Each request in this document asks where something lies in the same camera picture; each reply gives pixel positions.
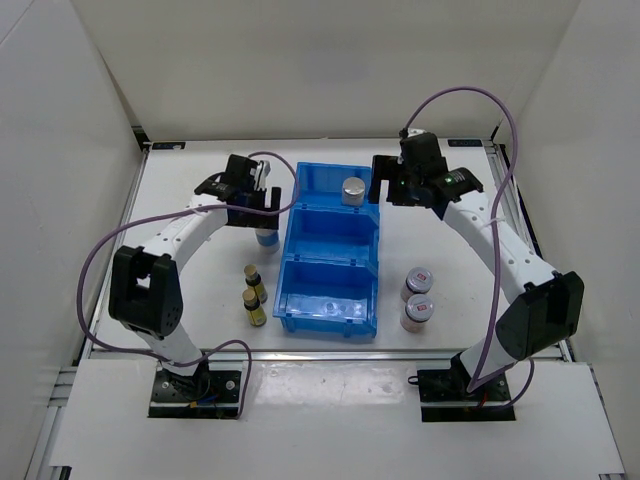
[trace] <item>white enclosure panel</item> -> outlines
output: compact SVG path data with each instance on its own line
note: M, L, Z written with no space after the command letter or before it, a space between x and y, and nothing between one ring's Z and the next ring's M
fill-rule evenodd
M154 364L80 364L52 465L71 480L597 480L622 466L585 365L538 362L515 422L420 421L415 364L258 363L240 421L146 417ZM507 374L521 387L527 366Z
M0 2L0 43L7 37L33 0L2 0Z
M440 141L450 168L466 167L484 184L490 197L494 180L484 147L452 148ZM188 142L185 150L152 150L134 208L132 219L179 211L185 208L193 189L205 178L225 168L230 153L249 154L271 150L284 155L294 165L302 162L371 166L374 155L397 155L397 139L387 140L271 140L235 142ZM283 187L282 206L289 202L293 179L277 160L271 161L270 186ZM264 255L253 230L222 228L191 258L181 273L184 298L182 324L200 348L213 348L231 338L241 338L257 350L421 350L463 349L486 334L491 308L493 275L478 255L453 229L424 208L395 207L381 194L380 243L378 248L378 335L354 336L297 331L287 333L273 318L273 302L280 272L280 252ZM280 237L284 244L288 213L280 217ZM131 229L125 244L133 247L152 238L168 222ZM258 266L269 300L269 317L261 328L252 327L242 306L245 288L243 268ZM429 295L436 312L423 332L411 334L400 325L400 289L409 270L425 266L435 275ZM500 313L506 307L504 297ZM103 304L99 337L119 346L146 348L145 343L119 322L111 319Z
M543 253L586 284L575 346L640 478L640 3L584 0L521 121L517 176Z
M428 95L518 113L578 0L74 0L154 140L390 137ZM484 98L418 122L488 137Z
M117 224L136 150L70 2L34 2L0 45L3 478L23 477L58 369L78 345L82 258ZM91 272L87 304L105 259Z

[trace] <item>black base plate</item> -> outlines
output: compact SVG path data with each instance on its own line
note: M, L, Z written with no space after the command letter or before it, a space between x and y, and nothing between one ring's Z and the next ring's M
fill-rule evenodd
M242 372L239 370L211 370L211 387L218 392L215 403L207 403L191 407L193 399L182 396L171 386L164 370L158 370L153 381L149 418L209 418L232 419L238 415L240 399L240 382ZM233 382L232 389L227 389L227 382Z
M423 422L504 422L516 419L513 408L495 410L490 406L475 407L482 402L485 394L486 402L511 400L509 385L504 374L470 394L462 394L450 388L448 370L418 370L414 383L420 389Z

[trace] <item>cylindrical container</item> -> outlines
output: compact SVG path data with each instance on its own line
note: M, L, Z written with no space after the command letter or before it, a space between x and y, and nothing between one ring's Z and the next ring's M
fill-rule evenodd
M433 274L423 267L412 268L402 286L400 296L407 302L412 295L425 294L433 286Z
M364 181L358 177L349 177L342 183L342 204L361 207L364 203Z
M258 300L260 303L265 303L267 301L267 290L264 288L264 283L262 283L262 277L258 273L258 269L255 265L247 265L244 267L244 276L245 282L247 286L256 292L258 296Z
M418 333L433 315L434 308L433 301L426 295L413 295L402 310L400 325L407 332Z
M276 253L280 250L280 235L277 230L266 228L256 228L256 239L261 250L268 254Z
M244 309L247 311L249 322L254 327L261 327L267 323L267 315L264 313L260 300L256 295L255 290L247 288L242 292L242 300L244 301Z

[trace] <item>metal canister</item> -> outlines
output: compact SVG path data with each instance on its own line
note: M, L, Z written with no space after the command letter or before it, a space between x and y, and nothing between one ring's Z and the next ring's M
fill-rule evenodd
M267 323L267 315L264 313L264 309L260 305L260 300L256 295L255 290L247 288L242 292L242 300L244 301L244 309L247 311L249 322L254 327L261 327Z
M433 274L423 267L412 268L400 291L402 300L407 302L412 295L426 294L433 286Z
M249 288L255 290L256 295L258 296L258 300L260 303L265 303L267 301L267 290L264 288L264 283L262 283L262 277L258 273L258 269L255 265L247 265L244 267L244 276L245 283Z
M342 183L342 204L361 207L364 203L364 181L358 177L349 177Z
M435 306L429 297L420 293L413 295L402 309L400 325L407 332L418 333L431 318L434 310Z

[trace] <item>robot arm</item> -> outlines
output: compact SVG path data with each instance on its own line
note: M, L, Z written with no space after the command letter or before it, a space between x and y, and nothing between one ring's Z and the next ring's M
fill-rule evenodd
M279 188L271 189L271 205L265 205L269 171L269 162L231 155L224 172L195 189L187 209L227 204L276 211L280 208ZM175 365L202 356L180 325L183 302L179 275L203 243L225 225L277 230L278 215L225 208L194 211L193 215L174 219L136 248L120 247L113 259L109 315L135 332L153 352L168 359L162 367L174 387L188 398L199 398L206 392L208 366Z
M433 209L493 272L490 204L482 184L465 168L449 171L438 139L431 133L403 138L400 146L399 157L374 157L369 202L379 202L381 181L388 180L388 202ZM575 272L558 273L506 223L497 226L500 285L510 306L496 323L480 375L487 379L573 335L584 292L584 284ZM467 389L483 345L484 339L452 359L451 376L461 389Z

